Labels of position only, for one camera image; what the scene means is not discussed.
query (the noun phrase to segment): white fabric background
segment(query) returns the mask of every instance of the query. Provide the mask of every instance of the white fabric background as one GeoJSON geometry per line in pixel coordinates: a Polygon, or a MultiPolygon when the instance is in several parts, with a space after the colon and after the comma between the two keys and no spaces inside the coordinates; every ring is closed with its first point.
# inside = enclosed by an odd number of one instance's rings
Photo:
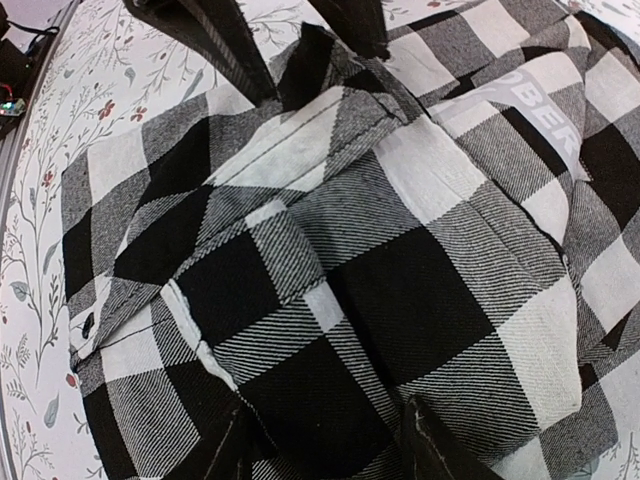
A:
{"type": "MultiPolygon", "coordinates": [[[[388,26],[395,27],[468,0],[383,1],[388,26]]],[[[297,38],[301,20],[321,22],[305,0],[244,4],[265,58],[297,38]]],[[[639,0],[571,4],[587,8],[640,43],[639,0]]],[[[18,479],[105,478],[78,380],[68,366],[61,172],[87,145],[135,128],[223,82],[198,55],[133,20],[121,0],[85,1],[64,34],[33,105],[0,268],[0,381],[18,479]]],[[[630,432],[576,479],[640,478],[636,433],[630,432]]]]}

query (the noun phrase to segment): leaf print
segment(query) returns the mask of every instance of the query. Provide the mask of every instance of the leaf print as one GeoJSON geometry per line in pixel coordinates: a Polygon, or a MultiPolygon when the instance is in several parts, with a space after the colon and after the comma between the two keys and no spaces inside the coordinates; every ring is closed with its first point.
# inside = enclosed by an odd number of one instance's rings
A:
{"type": "Polygon", "coordinates": [[[578,472],[576,472],[573,477],[567,480],[591,480],[593,475],[596,473],[598,469],[598,465],[600,464],[600,457],[593,460],[591,463],[588,463],[584,467],[582,467],[578,472]]]}
{"type": "Polygon", "coordinates": [[[196,76],[193,77],[193,81],[191,82],[191,85],[189,85],[189,88],[184,92],[184,96],[182,97],[183,102],[191,96],[198,84],[202,81],[202,77],[204,77],[204,70],[201,68],[196,73],[196,76]]]}
{"type": "Polygon", "coordinates": [[[27,348],[27,334],[23,333],[20,343],[18,343],[18,349],[16,350],[16,360],[20,368],[24,368],[29,361],[29,349],[27,348]]]}
{"type": "Polygon", "coordinates": [[[22,384],[19,383],[16,379],[11,380],[7,384],[7,393],[10,397],[15,397],[18,400],[26,400],[27,394],[22,387],[22,384]]]}
{"type": "Polygon", "coordinates": [[[31,202],[31,208],[35,210],[36,209],[36,189],[33,187],[29,189],[29,201],[31,202]]]}
{"type": "Polygon", "coordinates": [[[613,6],[613,5],[611,5],[610,3],[602,2],[602,6],[603,6],[604,8],[608,8],[608,9],[609,9],[609,10],[611,10],[612,12],[617,13],[618,15],[622,15],[622,16],[625,16],[625,17],[628,17],[628,16],[629,16],[629,15],[627,15],[626,13],[624,13],[623,11],[618,10],[616,7],[614,7],[614,6],[613,6]]]}
{"type": "Polygon", "coordinates": [[[131,86],[133,85],[133,81],[136,78],[136,71],[131,67],[127,67],[127,69],[124,71],[124,76],[129,79],[129,86],[131,86]]]}
{"type": "Polygon", "coordinates": [[[56,398],[49,402],[47,411],[44,413],[44,424],[47,428],[53,428],[58,417],[58,407],[60,406],[60,394],[56,395],[56,398]]]}
{"type": "Polygon", "coordinates": [[[18,300],[24,302],[27,299],[27,295],[29,294],[29,285],[21,281],[15,281],[11,284],[11,288],[18,300]]]}
{"type": "Polygon", "coordinates": [[[56,242],[53,245],[51,245],[49,247],[49,250],[47,250],[47,253],[44,256],[44,262],[42,263],[42,271],[45,275],[47,274],[47,270],[49,270],[49,263],[51,263],[51,257],[53,257],[53,254],[56,252],[56,248],[58,248],[58,243],[59,242],[56,242]]]}
{"type": "Polygon", "coordinates": [[[0,364],[2,368],[11,367],[11,347],[6,343],[2,346],[2,354],[0,354],[0,364]]]}

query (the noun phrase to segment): bed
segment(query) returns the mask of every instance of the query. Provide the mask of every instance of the bed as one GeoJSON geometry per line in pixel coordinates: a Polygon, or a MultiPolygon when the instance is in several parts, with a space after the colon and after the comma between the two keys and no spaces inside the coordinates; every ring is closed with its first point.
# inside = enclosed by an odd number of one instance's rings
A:
{"type": "MultiPolygon", "coordinates": [[[[383,0],[389,27],[469,0],[383,0]]],[[[295,40],[304,0],[240,2],[265,58],[295,40]]],[[[580,0],[640,44],[640,1],[580,0]]],[[[69,369],[60,175],[88,145],[226,83],[201,57],[133,19],[121,0],[87,0],[62,34],[25,129],[8,194],[0,269],[0,383],[10,480],[106,478],[69,369]]],[[[638,478],[630,432],[575,479],[638,478]]]]}

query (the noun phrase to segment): flannel shirt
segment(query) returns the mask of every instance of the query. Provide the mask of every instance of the flannel shirt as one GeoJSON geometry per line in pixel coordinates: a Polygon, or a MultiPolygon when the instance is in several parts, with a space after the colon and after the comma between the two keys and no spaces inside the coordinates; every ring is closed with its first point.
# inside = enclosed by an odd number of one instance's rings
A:
{"type": "Polygon", "coordinates": [[[111,480],[401,477],[414,394],[506,479],[639,423],[640,72],[551,0],[486,0],[358,58],[304,26],[280,101],[231,87],[63,175],[71,364],[111,480]]]}

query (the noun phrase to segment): floral pattern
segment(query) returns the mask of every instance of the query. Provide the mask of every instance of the floral pattern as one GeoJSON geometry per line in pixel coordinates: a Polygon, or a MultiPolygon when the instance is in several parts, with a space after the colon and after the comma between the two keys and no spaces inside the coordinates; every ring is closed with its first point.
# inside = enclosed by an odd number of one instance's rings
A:
{"type": "MultiPolygon", "coordinates": [[[[383,0],[383,8],[394,27],[467,1],[383,0]]],[[[575,1],[616,15],[613,0],[575,1]]],[[[306,0],[240,3],[267,59],[296,39],[302,20],[324,23],[306,0]]],[[[624,5],[616,26],[640,39],[640,0],[624,5]]],[[[0,262],[0,386],[16,479],[106,478],[69,370],[62,172],[87,146],[224,82],[200,56],[133,19],[121,0],[86,0],[63,34],[33,103],[0,262]]],[[[616,473],[593,478],[640,478],[637,443],[632,433],[576,478],[604,472],[607,462],[616,473]]]]}

